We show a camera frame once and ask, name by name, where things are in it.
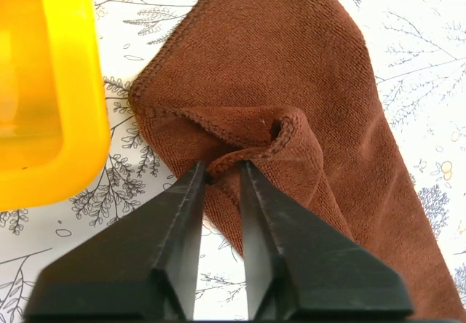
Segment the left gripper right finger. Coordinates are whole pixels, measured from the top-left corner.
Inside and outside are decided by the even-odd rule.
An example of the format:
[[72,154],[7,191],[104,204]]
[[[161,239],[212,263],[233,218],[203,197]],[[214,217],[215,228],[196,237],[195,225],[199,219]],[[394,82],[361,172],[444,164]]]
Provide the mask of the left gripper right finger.
[[401,276],[276,188],[240,168],[242,241],[251,319],[405,319]]

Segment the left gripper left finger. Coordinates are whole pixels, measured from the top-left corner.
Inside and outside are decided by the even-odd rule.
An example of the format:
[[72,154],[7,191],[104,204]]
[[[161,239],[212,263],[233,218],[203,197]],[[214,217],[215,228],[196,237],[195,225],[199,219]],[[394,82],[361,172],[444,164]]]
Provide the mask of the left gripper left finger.
[[27,320],[190,320],[194,315],[203,163],[40,274]]

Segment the brown towel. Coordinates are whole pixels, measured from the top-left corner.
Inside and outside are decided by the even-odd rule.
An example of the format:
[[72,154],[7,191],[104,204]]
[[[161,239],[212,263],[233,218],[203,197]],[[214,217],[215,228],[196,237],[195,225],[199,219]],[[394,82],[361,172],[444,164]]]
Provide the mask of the brown towel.
[[465,310],[384,116],[363,35],[337,0],[199,0],[130,89],[175,175],[206,163],[205,211],[242,252],[240,168],[399,271],[419,318]]

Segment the yellow plastic tray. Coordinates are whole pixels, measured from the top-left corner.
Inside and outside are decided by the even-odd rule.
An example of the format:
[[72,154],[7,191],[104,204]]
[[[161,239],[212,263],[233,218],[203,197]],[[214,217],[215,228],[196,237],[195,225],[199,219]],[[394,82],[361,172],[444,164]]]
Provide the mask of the yellow plastic tray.
[[1,209],[80,192],[109,144],[92,0],[1,0]]

